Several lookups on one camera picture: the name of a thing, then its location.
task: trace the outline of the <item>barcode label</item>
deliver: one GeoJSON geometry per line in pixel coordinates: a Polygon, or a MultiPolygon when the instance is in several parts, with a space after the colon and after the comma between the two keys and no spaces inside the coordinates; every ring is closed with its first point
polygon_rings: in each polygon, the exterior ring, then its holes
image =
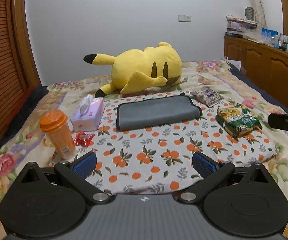
{"type": "Polygon", "coordinates": [[[69,150],[68,146],[61,148],[61,152],[63,155],[70,155],[71,151],[69,150]]]}

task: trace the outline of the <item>metal screw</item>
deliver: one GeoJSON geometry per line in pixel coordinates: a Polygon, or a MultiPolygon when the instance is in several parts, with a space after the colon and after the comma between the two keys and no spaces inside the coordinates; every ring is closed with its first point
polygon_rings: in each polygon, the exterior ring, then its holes
{"type": "Polygon", "coordinates": [[[108,199],[108,195],[105,193],[95,193],[93,199],[99,202],[105,201],[108,199]]]}
{"type": "Polygon", "coordinates": [[[184,192],[181,194],[181,198],[186,200],[186,201],[192,201],[196,199],[196,195],[192,192],[184,192]]]}

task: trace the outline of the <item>white tissue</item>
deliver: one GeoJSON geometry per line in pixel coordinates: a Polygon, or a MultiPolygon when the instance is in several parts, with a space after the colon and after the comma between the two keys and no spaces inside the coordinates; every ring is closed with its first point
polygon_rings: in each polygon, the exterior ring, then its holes
{"type": "Polygon", "coordinates": [[[80,116],[83,116],[87,113],[90,108],[90,104],[93,102],[94,97],[92,95],[87,95],[82,99],[78,107],[80,108],[80,116]]]}

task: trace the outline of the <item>gray folded cloth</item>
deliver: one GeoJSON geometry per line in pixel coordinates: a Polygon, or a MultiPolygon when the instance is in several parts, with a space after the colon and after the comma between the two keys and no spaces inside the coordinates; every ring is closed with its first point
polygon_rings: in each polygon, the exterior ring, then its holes
{"type": "Polygon", "coordinates": [[[117,107],[116,127],[120,131],[135,130],[199,118],[202,109],[189,96],[147,99],[123,103],[117,107]]]}

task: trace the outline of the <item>blue gripper pad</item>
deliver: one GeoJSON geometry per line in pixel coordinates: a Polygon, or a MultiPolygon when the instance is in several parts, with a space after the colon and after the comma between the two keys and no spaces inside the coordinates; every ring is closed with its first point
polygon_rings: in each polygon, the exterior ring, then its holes
{"type": "Polygon", "coordinates": [[[86,179],[89,174],[95,169],[97,163],[96,154],[93,152],[89,152],[82,157],[80,157],[77,161],[71,163],[72,170],[78,176],[86,179]]]}
{"type": "Polygon", "coordinates": [[[192,157],[192,164],[202,178],[206,178],[218,170],[218,163],[201,152],[195,152],[192,157]]]}

